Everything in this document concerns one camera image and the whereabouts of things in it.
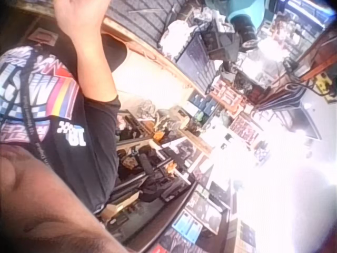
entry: person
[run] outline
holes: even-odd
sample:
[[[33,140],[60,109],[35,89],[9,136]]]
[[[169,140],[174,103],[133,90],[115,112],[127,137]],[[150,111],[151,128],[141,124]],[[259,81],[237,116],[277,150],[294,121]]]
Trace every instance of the person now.
[[[109,2],[54,0],[79,85],[39,47],[0,58],[0,241],[14,252],[126,252],[92,214],[118,164],[120,102],[100,33]]]

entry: black t-shirt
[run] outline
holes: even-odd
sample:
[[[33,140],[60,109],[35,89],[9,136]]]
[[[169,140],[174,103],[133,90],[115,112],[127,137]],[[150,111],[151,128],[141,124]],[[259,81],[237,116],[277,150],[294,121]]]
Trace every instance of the black t-shirt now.
[[[120,102],[85,98],[67,68],[52,55],[39,54],[29,84],[21,83],[31,52],[29,46],[18,47],[0,57],[1,143],[36,154],[20,102],[21,85],[29,85],[37,133],[49,164],[90,211],[99,210],[117,177],[115,129]]]

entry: skin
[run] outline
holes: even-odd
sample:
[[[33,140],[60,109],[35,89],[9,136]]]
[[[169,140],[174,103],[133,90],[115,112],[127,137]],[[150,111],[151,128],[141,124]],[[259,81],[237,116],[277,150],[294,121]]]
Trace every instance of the skin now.
[[[55,0],[60,28],[73,41],[83,94],[97,101],[117,96],[101,40],[110,0]],[[92,241],[98,252],[127,252],[67,185],[26,150],[0,145],[1,231],[19,252],[95,252],[78,249]]]

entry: teal machine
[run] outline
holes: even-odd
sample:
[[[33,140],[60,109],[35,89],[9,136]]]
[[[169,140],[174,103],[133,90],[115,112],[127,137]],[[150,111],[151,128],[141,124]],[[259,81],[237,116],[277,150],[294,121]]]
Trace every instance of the teal machine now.
[[[241,37],[242,47],[257,45],[256,29],[263,22],[265,0],[203,0],[203,4],[227,17]]]

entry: sleeve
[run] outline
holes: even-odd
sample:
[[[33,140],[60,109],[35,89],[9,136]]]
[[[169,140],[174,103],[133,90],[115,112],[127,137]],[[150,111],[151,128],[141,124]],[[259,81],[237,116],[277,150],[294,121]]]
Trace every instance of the sleeve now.
[[[110,102],[84,98],[84,110],[92,149],[107,194],[111,193],[117,178],[118,157],[115,131],[120,108],[121,103],[118,97]]]

